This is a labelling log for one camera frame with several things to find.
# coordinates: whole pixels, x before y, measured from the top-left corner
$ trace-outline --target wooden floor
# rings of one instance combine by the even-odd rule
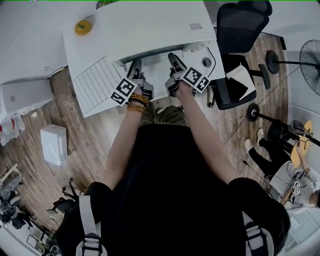
[[[249,67],[259,70],[258,64],[265,64],[268,50],[274,50],[280,60],[284,59],[279,38],[261,34],[251,51],[245,55]],[[284,122],[287,121],[288,115],[287,81],[284,80],[277,89],[271,94],[270,92],[286,76],[285,65],[280,66],[277,75],[269,74],[269,90],[265,89],[262,78],[254,77],[257,97],[252,101],[260,103],[260,111],[263,114]],[[119,107],[84,119],[68,89],[69,83],[68,70],[55,75],[51,79],[54,100],[38,109],[37,117],[32,117],[34,111],[24,116],[25,131],[0,151],[0,170],[10,168],[16,162],[19,164],[23,185],[19,186],[18,193],[22,195],[23,205],[34,213],[38,225],[55,230],[63,215],[60,213],[58,220],[52,220],[46,210],[52,208],[53,202],[62,196],[62,187],[68,185],[70,177],[81,191],[85,191],[91,182],[101,179],[102,173],[105,172],[107,154],[125,113],[125,108]],[[196,95],[196,100],[212,126],[227,113],[227,110],[218,110],[217,106],[207,108],[206,93]],[[164,108],[171,102],[167,97],[155,104]],[[246,110],[252,102],[232,109],[215,130],[225,143],[230,161],[239,173],[265,186],[261,178],[248,167],[244,168],[242,163],[242,160],[248,161],[262,176],[261,170],[247,155],[244,142],[246,138],[256,141],[258,128],[262,127],[267,131],[270,123],[262,119],[255,123],[246,120]],[[68,159],[62,167],[48,164],[43,158],[40,129],[51,123],[67,128]],[[264,149],[259,148],[258,152],[266,158],[269,157]]]

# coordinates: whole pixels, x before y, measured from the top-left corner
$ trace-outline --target table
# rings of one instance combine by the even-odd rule
[[[307,121],[305,124],[304,124],[304,128],[309,131],[310,133],[312,133],[312,122],[311,120]],[[299,136],[300,137],[300,143],[302,143],[302,146],[304,146],[305,144],[305,147],[302,147],[302,154],[303,155],[306,155],[309,147],[310,147],[310,143],[311,141],[308,141],[308,139],[306,137],[303,137],[303,136]],[[290,154],[290,158],[291,158],[291,161],[294,165],[295,168],[298,168],[301,164],[300,162],[300,158],[298,156],[298,153],[297,153],[297,146],[296,144],[294,144],[293,148],[292,148],[292,151],[291,151],[291,154]]]
[[[93,24],[90,33],[77,36],[74,32],[75,24],[66,26],[63,30],[64,48],[67,57],[69,72],[73,88],[79,103],[83,117],[89,117],[96,113],[111,109],[117,103],[109,98],[121,78],[127,74],[127,63],[124,67],[109,62],[106,57],[106,47],[101,33],[98,15],[95,14],[87,20]],[[210,41],[207,48],[197,51],[173,51],[187,67],[192,66],[203,74],[208,75],[210,80],[225,77],[225,71],[216,40]],[[154,86],[154,100],[168,96],[165,82],[169,78],[170,62],[168,52],[152,55],[142,59],[142,71],[146,80]],[[202,65],[204,57],[212,61],[212,67]]]

